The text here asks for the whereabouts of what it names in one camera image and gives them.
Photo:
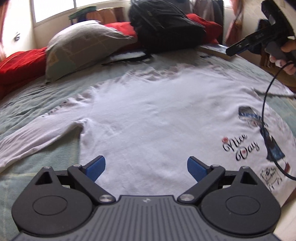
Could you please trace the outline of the white printed long-sleeve shirt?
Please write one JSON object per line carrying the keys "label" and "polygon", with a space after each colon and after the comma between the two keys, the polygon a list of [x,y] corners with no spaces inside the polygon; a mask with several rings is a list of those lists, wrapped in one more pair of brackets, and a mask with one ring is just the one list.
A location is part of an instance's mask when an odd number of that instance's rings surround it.
{"label": "white printed long-sleeve shirt", "polygon": [[279,82],[220,66],[130,69],[97,82],[1,136],[1,173],[80,128],[79,164],[106,158],[97,183],[115,196],[179,195],[194,184],[189,156],[229,170],[250,166],[280,204],[295,197],[295,111]]}

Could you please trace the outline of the clothes rack with garments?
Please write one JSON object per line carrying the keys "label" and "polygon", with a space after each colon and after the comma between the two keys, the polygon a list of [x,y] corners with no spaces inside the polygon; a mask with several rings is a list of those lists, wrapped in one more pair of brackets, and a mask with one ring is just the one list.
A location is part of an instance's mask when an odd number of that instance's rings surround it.
{"label": "clothes rack with garments", "polygon": [[222,27],[222,33],[218,37],[218,43],[223,43],[224,34],[224,2],[221,0],[191,1],[193,13],[207,21],[213,21]]}

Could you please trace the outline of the right orange curtain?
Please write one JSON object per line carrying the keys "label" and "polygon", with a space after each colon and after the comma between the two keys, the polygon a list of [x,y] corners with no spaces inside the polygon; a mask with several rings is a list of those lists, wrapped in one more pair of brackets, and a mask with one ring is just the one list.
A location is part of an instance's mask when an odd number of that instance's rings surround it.
{"label": "right orange curtain", "polygon": [[241,40],[242,33],[244,1],[235,0],[231,1],[231,4],[234,12],[234,20],[231,22],[226,34],[225,44],[227,46],[232,46]]}

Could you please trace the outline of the orange curtain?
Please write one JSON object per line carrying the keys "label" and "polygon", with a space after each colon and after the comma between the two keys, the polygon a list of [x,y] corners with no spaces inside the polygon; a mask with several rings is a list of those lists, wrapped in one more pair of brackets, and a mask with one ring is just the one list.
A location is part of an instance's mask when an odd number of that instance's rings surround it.
{"label": "orange curtain", "polygon": [[226,34],[225,44],[227,46],[232,46],[241,40],[242,33],[244,1],[235,0],[231,1],[231,4],[234,12],[234,20],[231,22]]}
{"label": "orange curtain", "polygon": [[3,28],[4,28],[4,20],[6,17],[6,12],[8,8],[8,1],[1,1],[1,19],[0,19],[0,55],[1,55],[1,61],[3,61],[6,58],[6,54],[4,52],[3,47]]}

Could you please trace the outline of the paperback book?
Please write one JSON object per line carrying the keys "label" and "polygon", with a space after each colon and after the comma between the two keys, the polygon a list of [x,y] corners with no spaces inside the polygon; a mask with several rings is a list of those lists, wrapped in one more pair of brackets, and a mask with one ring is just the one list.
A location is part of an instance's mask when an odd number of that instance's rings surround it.
{"label": "paperback book", "polygon": [[220,44],[205,44],[198,47],[200,52],[206,53],[208,55],[213,55],[225,60],[231,60],[232,57],[226,54],[227,47]]}

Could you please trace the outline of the black backpack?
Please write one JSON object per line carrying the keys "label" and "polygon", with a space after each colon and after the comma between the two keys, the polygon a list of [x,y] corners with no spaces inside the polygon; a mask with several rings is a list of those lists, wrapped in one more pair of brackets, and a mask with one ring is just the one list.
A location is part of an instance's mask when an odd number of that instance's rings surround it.
{"label": "black backpack", "polygon": [[124,58],[103,63],[144,61],[168,51],[195,48],[206,35],[205,27],[191,19],[169,1],[131,1],[128,22],[106,24],[123,34],[134,37],[136,43],[128,50],[139,49],[142,56]]}

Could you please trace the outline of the green plaid bed blanket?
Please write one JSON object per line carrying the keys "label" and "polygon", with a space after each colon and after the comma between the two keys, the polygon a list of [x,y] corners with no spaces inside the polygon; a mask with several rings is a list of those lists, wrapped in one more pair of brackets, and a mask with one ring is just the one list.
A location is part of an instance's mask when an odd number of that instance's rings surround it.
{"label": "green plaid bed blanket", "polygon": [[[54,83],[46,83],[44,78],[40,77],[1,101],[1,136],[11,134],[40,114],[58,106],[68,97],[97,82],[121,76],[130,69],[165,69],[177,63],[220,66],[248,76],[270,79],[263,70],[241,57],[224,60],[193,50],[162,54],[144,63],[114,64],[106,69],[93,66]],[[11,216],[11,207],[34,175],[46,164],[62,170],[77,163],[79,133],[80,128],[71,130],[50,146],[16,162],[1,173],[1,240],[11,240],[18,234]]]}

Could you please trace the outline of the red quilt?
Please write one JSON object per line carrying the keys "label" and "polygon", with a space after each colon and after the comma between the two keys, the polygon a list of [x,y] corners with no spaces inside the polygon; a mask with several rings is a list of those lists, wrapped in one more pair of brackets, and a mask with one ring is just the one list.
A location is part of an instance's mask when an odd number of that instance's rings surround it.
{"label": "red quilt", "polygon": [[[217,44],[223,36],[223,26],[207,21],[196,14],[187,14],[190,20],[205,27],[204,43]],[[46,48],[19,51],[1,61],[1,99],[29,82],[45,75]]]}

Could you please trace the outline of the grey green pillow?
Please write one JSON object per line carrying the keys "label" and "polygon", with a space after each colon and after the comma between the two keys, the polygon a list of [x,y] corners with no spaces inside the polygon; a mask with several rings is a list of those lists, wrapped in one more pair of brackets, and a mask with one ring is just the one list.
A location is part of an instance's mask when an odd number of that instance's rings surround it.
{"label": "grey green pillow", "polygon": [[89,20],[57,33],[46,48],[46,80],[53,82],[134,44],[133,36]]}

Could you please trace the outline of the items on window sill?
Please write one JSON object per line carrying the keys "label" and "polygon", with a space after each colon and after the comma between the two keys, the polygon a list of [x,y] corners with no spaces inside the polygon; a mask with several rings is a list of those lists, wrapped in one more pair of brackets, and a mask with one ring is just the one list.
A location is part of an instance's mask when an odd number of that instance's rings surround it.
{"label": "items on window sill", "polygon": [[124,7],[97,9],[96,6],[89,6],[73,13],[72,15],[69,15],[68,19],[72,25],[74,23],[88,20],[96,20],[105,25],[116,22],[124,22],[124,11]]}

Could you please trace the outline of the left orange curtain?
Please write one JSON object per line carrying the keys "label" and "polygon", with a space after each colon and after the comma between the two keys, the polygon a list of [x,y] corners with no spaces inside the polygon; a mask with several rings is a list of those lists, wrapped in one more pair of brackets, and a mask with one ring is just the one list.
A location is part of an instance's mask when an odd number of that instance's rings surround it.
{"label": "left orange curtain", "polygon": [[4,20],[6,17],[6,12],[8,8],[8,1],[1,1],[1,19],[0,19],[0,55],[1,55],[1,61],[3,61],[6,58],[6,54],[4,52],[3,47],[3,28],[4,28]]}

